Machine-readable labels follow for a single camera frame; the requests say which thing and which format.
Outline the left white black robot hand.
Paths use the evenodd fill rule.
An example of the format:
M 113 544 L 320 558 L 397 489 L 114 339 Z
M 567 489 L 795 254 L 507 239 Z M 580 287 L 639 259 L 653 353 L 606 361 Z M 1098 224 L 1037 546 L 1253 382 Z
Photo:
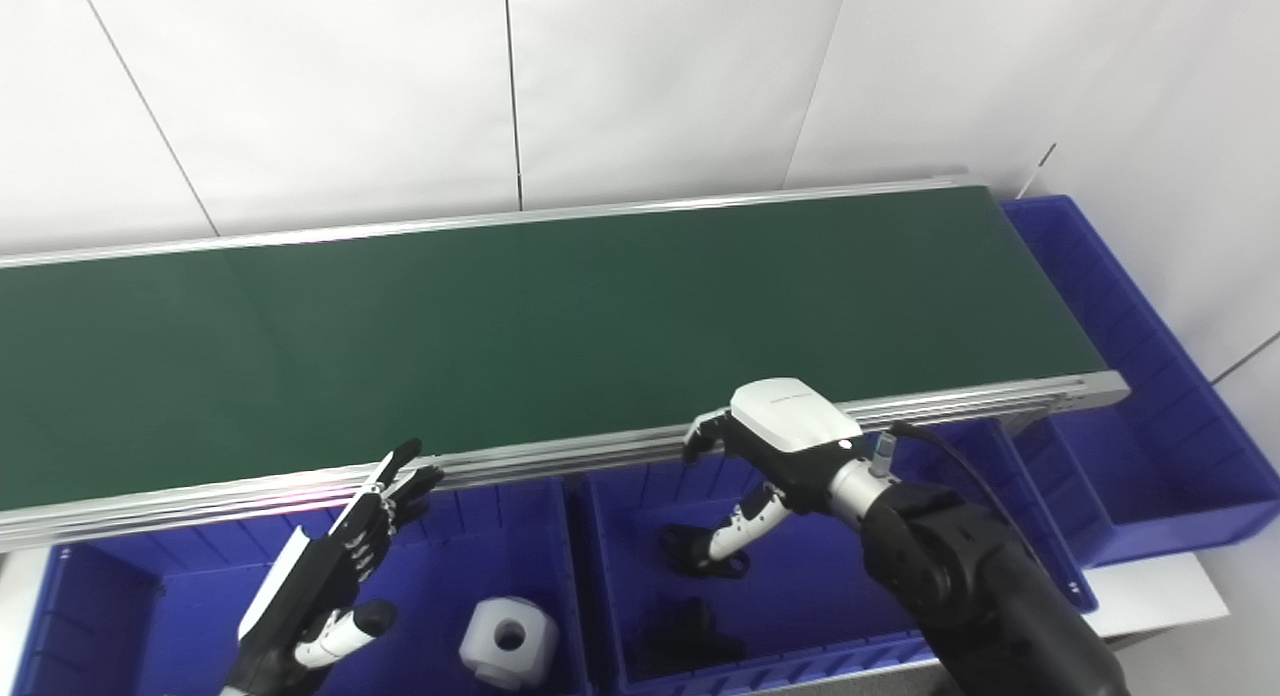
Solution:
M 384 455 L 323 536 L 294 528 L 241 618 L 221 693 L 314 695 L 338 661 L 393 627 L 393 603 L 356 600 L 445 476 L 438 464 L 401 476 L 421 453 L 420 438 L 410 438 Z

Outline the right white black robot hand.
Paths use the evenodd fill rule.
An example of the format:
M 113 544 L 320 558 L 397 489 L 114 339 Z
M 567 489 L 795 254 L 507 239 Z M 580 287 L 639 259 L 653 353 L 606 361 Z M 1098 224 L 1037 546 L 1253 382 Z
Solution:
M 745 548 L 792 514 L 820 513 L 860 528 L 888 487 L 870 473 L 860 423 L 796 377 L 746 383 L 726 408 L 699 415 L 685 432 L 682 459 L 691 464 L 717 445 L 764 478 L 716 528 L 662 528 L 666 555 L 698 577 L 745 576 Z

